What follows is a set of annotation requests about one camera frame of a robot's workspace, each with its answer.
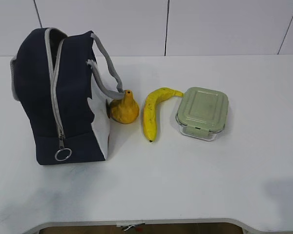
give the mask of yellow gourd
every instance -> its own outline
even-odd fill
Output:
[[[133,99],[131,90],[125,90],[122,100],[112,100],[110,104],[112,118],[120,123],[128,124],[136,120],[139,115],[139,105]]]

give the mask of insulated bag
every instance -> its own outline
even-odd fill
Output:
[[[117,92],[101,81],[93,40]],[[32,31],[11,60],[12,93],[32,127],[40,165],[104,161],[110,130],[108,100],[124,97],[122,81],[99,38],[68,37],[56,28]]]

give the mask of banana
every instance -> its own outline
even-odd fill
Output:
[[[143,108],[143,132],[149,142],[153,142],[156,138],[156,106],[172,96],[182,97],[183,93],[169,88],[160,88],[147,96]]]

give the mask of tile grout line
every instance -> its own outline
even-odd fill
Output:
[[[292,21],[293,21],[293,15],[292,15],[292,18],[291,18],[291,20],[290,20],[290,23],[289,23],[289,26],[288,26],[288,28],[287,28],[287,31],[286,31],[286,33],[285,33],[285,35],[284,35],[284,38],[283,38],[283,40],[282,40],[282,42],[281,42],[281,45],[280,45],[280,48],[279,48],[279,50],[278,50],[277,55],[278,55],[278,54],[280,53],[280,51],[281,51],[281,48],[282,48],[282,46],[283,46],[283,43],[284,43],[285,37],[286,37],[287,34],[288,34],[288,31],[289,31],[289,28],[290,28],[290,26],[291,26]]]
[[[38,20],[39,20],[40,28],[42,28],[42,23],[41,23],[40,15],[39,15],[39,12],[38,12],[38,8],[37,8],[36,0],[33,0],[33,1],[34,1],[34,5],[35,5],[35,9],[36,9],[36,13],[37,13],[37,17],[38,17]]]
[[[167,32],[168,32],[168,16],[169,16],[169,4],[170,4],[170,0],[167,1],[167,18],[166,18],[166,34],[165,34],[165,53],[164,53],[164,56],[166,56]]]

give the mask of rectangular container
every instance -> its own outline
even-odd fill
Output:
[[[176,114],[182,134],[214,140],[227,121],[229,101],[226,94],[198,87],[189,88]]]

